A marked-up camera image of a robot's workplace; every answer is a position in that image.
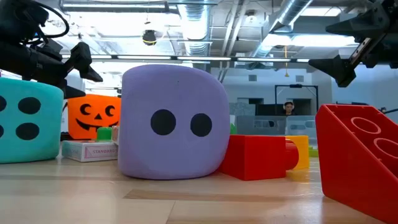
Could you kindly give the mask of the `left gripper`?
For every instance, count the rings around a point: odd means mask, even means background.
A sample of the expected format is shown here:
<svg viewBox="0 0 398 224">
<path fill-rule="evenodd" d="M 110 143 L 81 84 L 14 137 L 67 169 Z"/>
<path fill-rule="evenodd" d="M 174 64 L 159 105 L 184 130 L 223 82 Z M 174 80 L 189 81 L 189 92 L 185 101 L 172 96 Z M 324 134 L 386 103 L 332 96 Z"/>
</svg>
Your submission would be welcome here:
<svg viewBox="0 0 398 224">
<path fill-rule="evenodd" d="M 26 47 L 1 41 L 1 69 L 18 74 L 23 80 L 36 80 L 56 86 L 63 91 L 65 100 L 86 96 L 84 91 L 68 86 L 65 77 L 75 69 L 83 79 L 103 81 L 90 66 L 92 58 L 89 45 L 84 42 L 77 43 L 64 64 L 61 50 L 62 46 L 53 40 L 42 47 Z"/>
</svg>

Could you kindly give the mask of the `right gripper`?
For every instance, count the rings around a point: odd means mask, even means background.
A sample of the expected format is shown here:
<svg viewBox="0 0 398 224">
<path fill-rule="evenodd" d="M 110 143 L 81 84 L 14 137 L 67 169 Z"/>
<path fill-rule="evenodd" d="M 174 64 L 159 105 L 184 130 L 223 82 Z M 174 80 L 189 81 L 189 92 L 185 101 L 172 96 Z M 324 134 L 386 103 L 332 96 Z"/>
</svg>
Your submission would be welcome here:
<svg viewBox="0 0 398 224">
<path fill-rule="evenodd" d="M 325 28 L 327 33 L 353 36 L 359 45 L 349 59 L 310 59 L 308 64 L 331 76 L 338 87 L 346 88 L 355 78 L 354 67 L 359 63 L 373 68 L 388 63 L 397 68 L 397 1 L 376 1 L 370 9 L 356 17 Z"/>
</svg>

